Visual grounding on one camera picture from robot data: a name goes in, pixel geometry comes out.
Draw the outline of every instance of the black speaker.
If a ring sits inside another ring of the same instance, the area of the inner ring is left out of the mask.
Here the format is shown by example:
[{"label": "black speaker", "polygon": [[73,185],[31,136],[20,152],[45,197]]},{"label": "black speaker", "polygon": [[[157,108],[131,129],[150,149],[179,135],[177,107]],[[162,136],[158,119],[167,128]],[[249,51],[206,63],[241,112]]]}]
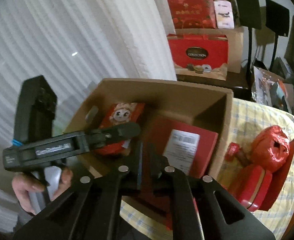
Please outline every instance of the black speaker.
[{"label": "black speaker", "polygon": [[289,10],[271,0],[266,0],[266,27],[275,33],[274,52],[272,54],[269,70],[272,71],[276,56],[278,36],[288,37],[290,24]]},{"label": "black speaker", "polygon": [[239,11],[240,24],[248,27],[249,46],[248,46],[248,63],[246,79],[249,86],[250,83],[250,69],[251,69],[251,51],[252,51],[252,28],[261,29],[261,13],[259,0],[237,0]]},{"label": "black speaker", "polygon": [[237,0],[240,24],[249,28],[261,29],[259,0]]}]

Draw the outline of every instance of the red gift box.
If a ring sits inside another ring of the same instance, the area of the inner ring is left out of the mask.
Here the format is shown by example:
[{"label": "red gift box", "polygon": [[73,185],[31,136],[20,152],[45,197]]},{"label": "red gift box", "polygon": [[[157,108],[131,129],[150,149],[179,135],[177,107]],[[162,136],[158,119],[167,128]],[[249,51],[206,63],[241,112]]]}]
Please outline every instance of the red gift box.
[{"label": "red gift box", "polygon": [[279,170],[272,174],[270,187],[259,210],[268,211],[277,200],[280,191],[282,190],[283,184],[285,183],[285,180],[288,176],[288,172],[294,155],[294,139],[289,144],[290,150],[288,158],[285,164]]},{"label": "red gift box", "polygon": [[[113,104],[109,108],[99,128],[111,127],[127,122],[137,122],[140,114],[143,112],[144,106],[144,103]],[[128,145],[124,147],[124,145],[126,145],[125,141],[120,141],[118,143],[106,145],[100,149],[95,149],[95,152],[100,155],[116,155],[122,153],[129,147]]]},{"label": "red gift box", "polygon": [[213,0],[168,0],[175,29],[216,29]]},{"label": "red gift box", "polygon": [[261,166],[251,164],[243,168],[228,188],[243,207],[253,212],[260,208],[272,180],[272,174]]},{"label": "red gift box", "polygon": [[228,62],[228,40],[225,35],[168,35],[174,63],[191,71],[209,73]]},{"label": "red gift box", "polygon": [[[157,116],[151,125],[152,128],[146,135],[146,142],[153,144],[155,152],[159,155],[164,153],[172,130],[185,131],[200,135],[189,175],[195,178],[201,178],[209,164],[218,134],[162,116]],[[155,197],[153,195],[148,154],[143,155],[143,164],[142,188],[139,195],[139,201],[143,201],[145,204],[147,203],[146,205],[150,204],[158,210],[166,213],[170,212],[169,197]]]}]

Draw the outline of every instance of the human hand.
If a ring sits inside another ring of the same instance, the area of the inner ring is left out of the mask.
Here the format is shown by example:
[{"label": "human hand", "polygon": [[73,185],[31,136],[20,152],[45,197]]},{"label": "human hand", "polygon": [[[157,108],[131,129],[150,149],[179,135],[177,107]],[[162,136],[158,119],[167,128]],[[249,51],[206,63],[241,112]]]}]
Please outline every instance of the human hand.
[{"label": "human hand", "polygon": [[[54,193],[51,201],[55,200],[70,187],[72,176],[73,173],[69,168],[66,167],[63,169],[60,175],[58,189]],[[42,192],[45,190],[45,186],[32,176],[22,173],[14,176],[12,180],[12,187],[22,208],[26,212],[36,215],[33,207],[31,206],[28,192]]]}]

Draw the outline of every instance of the checkered fabric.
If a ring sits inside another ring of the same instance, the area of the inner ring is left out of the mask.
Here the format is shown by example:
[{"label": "checkered fabric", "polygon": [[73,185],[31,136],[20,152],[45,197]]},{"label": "checkered fabric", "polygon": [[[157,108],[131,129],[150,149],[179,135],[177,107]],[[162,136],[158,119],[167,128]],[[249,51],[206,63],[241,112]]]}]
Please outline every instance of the checkered fabric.
[{"label": "checkered fabric", "polygon": [[[239,143],[244,151],[250,151],[250,143],[263,130],[277,124],[294,139],[294,116],[281,110],[263,106],[256,103],[234,98],[230,130],[226,144],[226,150],[231,142]],[[218,182],[228,187],[241,169],[240,163],[224,162],[218,176]],[[294,157],[288,173],[288,177],[282,190],[268,211],[255,211],[254,216],[259,219],[275,235],[281,239],[294,212]],[[151,218],[140,213],[124,201],[121,203],[120,215],[134,228],[145,234],[152,240],[172,239],[172,231]]]}]

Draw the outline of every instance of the logo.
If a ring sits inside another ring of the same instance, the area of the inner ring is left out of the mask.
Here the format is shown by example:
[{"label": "logo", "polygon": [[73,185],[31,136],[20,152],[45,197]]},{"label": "logo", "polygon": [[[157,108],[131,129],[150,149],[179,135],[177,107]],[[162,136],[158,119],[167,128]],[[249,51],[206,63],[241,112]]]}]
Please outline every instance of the logo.
[{"label": "logo", "polygon": [[55,147],[46,148],[45,150],[38,150],[38,151],[36,151],[36,155],[43,155],[43,154],[47,154],[47,153],[58,152],[58,151],[69,149],[69,148],[71,148],[71,144],[65,143],[63,145],[58,145]]},{"label": "logo", "polygon": [[218,15],[222,16],[223,18],[230,18],[229,12],[227,12],[227,13],[218,13]]},{"label": "logo", "polygon": [[208,51],[200,47],[190,47],[186,50],[186,54],[193,59],[204,59],[208,57]]}]

